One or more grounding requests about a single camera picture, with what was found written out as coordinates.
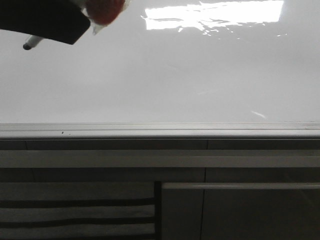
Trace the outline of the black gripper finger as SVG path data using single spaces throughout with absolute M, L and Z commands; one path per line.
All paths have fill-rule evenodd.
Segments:
M 2 0 L 0 29 L 69 45 L 89 29 L 90 20 L 70 0 Z

